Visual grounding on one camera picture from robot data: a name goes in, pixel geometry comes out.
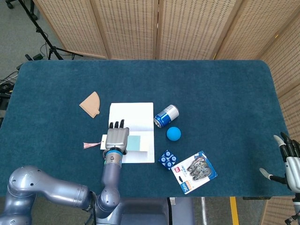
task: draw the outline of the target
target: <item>blue ball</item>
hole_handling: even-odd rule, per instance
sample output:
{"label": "blue ball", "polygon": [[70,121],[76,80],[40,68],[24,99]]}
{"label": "blue ball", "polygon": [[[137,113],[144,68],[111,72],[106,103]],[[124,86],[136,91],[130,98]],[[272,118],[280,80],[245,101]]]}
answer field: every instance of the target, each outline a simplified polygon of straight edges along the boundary
{"label": "blue ball", "polygon": [[177,127],[170,127],[167,130],[167,137],[169,138],[169,140],[175,142],[180,139],[181,131]]}

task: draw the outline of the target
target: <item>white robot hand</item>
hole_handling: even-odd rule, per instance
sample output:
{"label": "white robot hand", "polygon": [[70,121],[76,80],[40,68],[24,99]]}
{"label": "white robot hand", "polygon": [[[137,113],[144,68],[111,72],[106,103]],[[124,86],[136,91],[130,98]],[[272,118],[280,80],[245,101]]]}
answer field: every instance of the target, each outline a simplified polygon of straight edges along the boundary
{"label": "white robot hand", "polygon": [[269,174],[263,168],[259,170],[267,179],[286,184],[295,193],[296,197],[293,199],[293,203],[296,215],[288,218],[285,223],[289,225],[298,218],[298,223],[300,224],[300,144],[296,140],[291,140],[285,133],[281,132],[280,134],[283,140],[276,135],[274,135],[274,139],[279,145],[285,164],[285,177]]}

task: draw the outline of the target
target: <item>small tag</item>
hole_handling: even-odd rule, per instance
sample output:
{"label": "small tag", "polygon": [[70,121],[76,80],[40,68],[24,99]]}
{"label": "small tag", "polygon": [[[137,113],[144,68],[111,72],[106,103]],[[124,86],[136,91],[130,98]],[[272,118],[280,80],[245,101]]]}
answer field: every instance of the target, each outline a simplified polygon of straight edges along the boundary
{"label": "small tag", "polygon": [[105,150],[106,138],[107,138],[107,135],[102,135],[100,150]]}
{"label": "small tag", "polygon": [[170,198],[170,202],[171,202],[171,205],[176,205],[174,197]]}

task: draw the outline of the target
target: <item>blue dice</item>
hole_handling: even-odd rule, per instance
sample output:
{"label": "blue dice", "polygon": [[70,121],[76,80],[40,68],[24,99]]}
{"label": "blue dice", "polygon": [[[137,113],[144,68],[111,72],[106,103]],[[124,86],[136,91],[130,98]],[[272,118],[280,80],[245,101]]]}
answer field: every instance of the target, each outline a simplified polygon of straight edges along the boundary
{"label": "blue dice", "polygon": [[166,150],[159,158],[159,162],[168,170],[176,163],[176,156],[174,156],[169,150]]}

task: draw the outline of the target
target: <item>tripod stand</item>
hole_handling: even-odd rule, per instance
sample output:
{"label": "tripod stand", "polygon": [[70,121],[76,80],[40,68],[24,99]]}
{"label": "tripod stand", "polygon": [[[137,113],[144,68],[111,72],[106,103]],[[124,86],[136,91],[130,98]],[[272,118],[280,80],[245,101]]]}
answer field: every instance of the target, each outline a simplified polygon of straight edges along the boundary
{"label": "tripod stand", "polygon": [[49,41],[48,37],[45,35],[44,31],[42,30],[42,28],[38,25],[38,23],[35,21],[35,19],[33,18],[32,14],[30,13],[30,11],[27,9],[26,5],[24,4],[24,2],[22,0],[19,0],[21,6],[24,8],[26,14],[28,15],[28,17],[30,18],[30,20],[33,22],[33,24],[36,26],[36,31],[37,33],[40,33],[43,38],[45,39],[46,43],[49,45],[49,55],[48,55],[48,60],[51,59],[51,55],[52,53],[54,55],[56,55],[56,57],[59,59],[59,60],[63,60],[63,58],[61,57],[61,55],[57,52],[57,50],[59,51],[63,51],[63,52],[66,52],[66,53],[70,53],[72,55],[78,55],[78,56],[83,56],[83,55],[80,55],[80,54],[77,54],[77,53],[74,53],[74,52],[70,52],[70,51],[67,51],[67,50],[64,50],[64,49],[61,49],[61,48],[57,48],[55,46],[53,46],[51,44],[51,42]]}

